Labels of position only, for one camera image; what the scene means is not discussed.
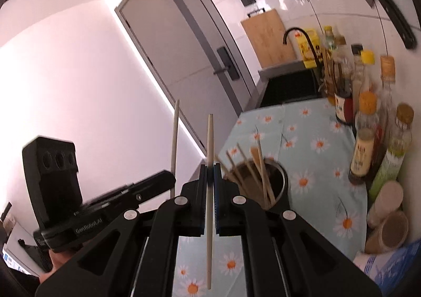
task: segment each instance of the door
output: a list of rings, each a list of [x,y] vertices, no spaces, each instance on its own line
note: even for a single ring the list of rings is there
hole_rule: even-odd
[[[167,97],[180,99],[186,126],[204,149],[208,115],[214,115],[217,153],[250,99],[242,57],[232,55],[202,0],[125,0],[119,11]]]

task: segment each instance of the faucet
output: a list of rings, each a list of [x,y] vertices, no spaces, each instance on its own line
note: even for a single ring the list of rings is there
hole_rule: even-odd
[[[284,33],[284,41],[283,41],[284,45],[287,45],[287,38],[288,38],[288,34],[289,34],[292,30],[297,30],[297,31],[300,31],[302,34],[304,34],[304,36],[305,36],[305,37],[306,37],[306,39],[307,39],[307,42],[309,43],[310,49],[311,49],[311,50],[312,50],[312,52],[313,52],[313,56],[314,56],[314,60],[315,60],[315,62],[316,62],[316,66],[317,66],[317,68],[320,70],[320,73],[323,73],[323,70],[322,70],[322,65],[321,65],[321,64],[320,64],[320,62],[319,62],[319,58],[317,57],[316,51],[314,50],[314,47],[313,47],[312,41],[310,40],[310,37],[309,37],[309,35],[307,34],[307,32],[306,32],[306,31],[304,31],[303,29],[301,29],[301,28],[299,28],[299,27],[291,27],[291,28],[289,28],[289,29],[288,29],[288,30],[286,30],[286,31],[285,31],[285,33]]]

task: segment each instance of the dark gray door stripe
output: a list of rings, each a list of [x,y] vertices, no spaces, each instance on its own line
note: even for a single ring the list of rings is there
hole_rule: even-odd
[[[218,59],[216,58],[215,53],[212,50],[212,47],[210,46],[208,40],[206,39],[206,36],[203,34],[200,26],[197,24],[195,18],[191,14],[189,8],[186,6],[183,0],[173,0],[184,18],[186,19],[187,23],[189,24],[190,28],[192,29],[194,35],[196,36],[197,40],[201,44],[201,47],[205,51],[206,56],[208,57],[213,70],[221,70],[222,67],[220,66],[220,63]],[[217,74],[218,79],[220,83],[222,84],[222,87],[224,88],[225,92],[227,93],[227,96],[235,110],[235,113],[237,116],[239,116],[243,109],[241,108],[241,105],[238,102],[238,99],[235,95],[234,90],[232,89],[231,84],[228,81],[228,77],[225,75],[224,72]]]

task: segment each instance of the yellow package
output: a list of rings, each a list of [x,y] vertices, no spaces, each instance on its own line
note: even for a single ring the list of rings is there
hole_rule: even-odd
[[[313,28],[305,29],[305,31],[310,37],[314,50],[316,51],[317,57],[319,58],[319,62],[323,63],[323,55],[320,49],[320,39],[317,35],[317,32]],[[295,39],[297,40],[298,46],[300,48],[305,67],[307,69],[315,68],[316,61],[314,60],[313,52],[309,46],[309,43],[307,42],[307,38],[300,31],[296,31]]]

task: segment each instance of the wooden cutting board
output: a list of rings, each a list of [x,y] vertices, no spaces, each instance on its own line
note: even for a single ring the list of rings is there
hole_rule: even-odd
[[[297,59],[291,42],[282,43],[285,27],[275,9],[243,20],[241,25],[263,69]]]

